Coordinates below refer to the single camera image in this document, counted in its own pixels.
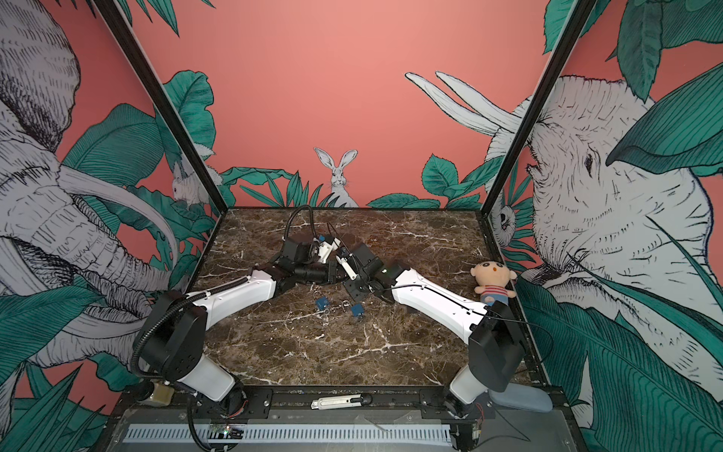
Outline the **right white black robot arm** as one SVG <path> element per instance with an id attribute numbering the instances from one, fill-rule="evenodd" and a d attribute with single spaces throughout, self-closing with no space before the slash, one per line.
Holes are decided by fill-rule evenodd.
<path id="1" fill-rule="evenodd" d="M 523 329 L 508 305 L 487 305 L 466 299 L 431 282 L 400 261 L 384 263 L 361 244 L 342 248 L 336 260 L 348 278 L 346 290 L 354 299 L 374 295 L 400 304 L 446 327 L 468 350 L 468 363 L 448 385 L 463 405 L 471 405 L 484 393 L 502 394 L 525 357 Z"/>

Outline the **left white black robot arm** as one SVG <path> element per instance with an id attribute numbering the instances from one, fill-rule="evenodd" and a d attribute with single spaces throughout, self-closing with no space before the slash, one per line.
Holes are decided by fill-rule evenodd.
<path id="1" fill-rule="evenodd" d="M 348 248 L 339 238 L 312 241 L 287 238 L 274 258 L 249 275 L 184 294 L 165 293 L 137 335 L 130 360 L 132 373 L 160 379 L 226 404 L 230 412 L 245 403 L 243 383 L 204 355 L 205 333 L 220 321 L 252 305 L 275 299 L 297 284 L 336 284 L 344 270 Z"/>

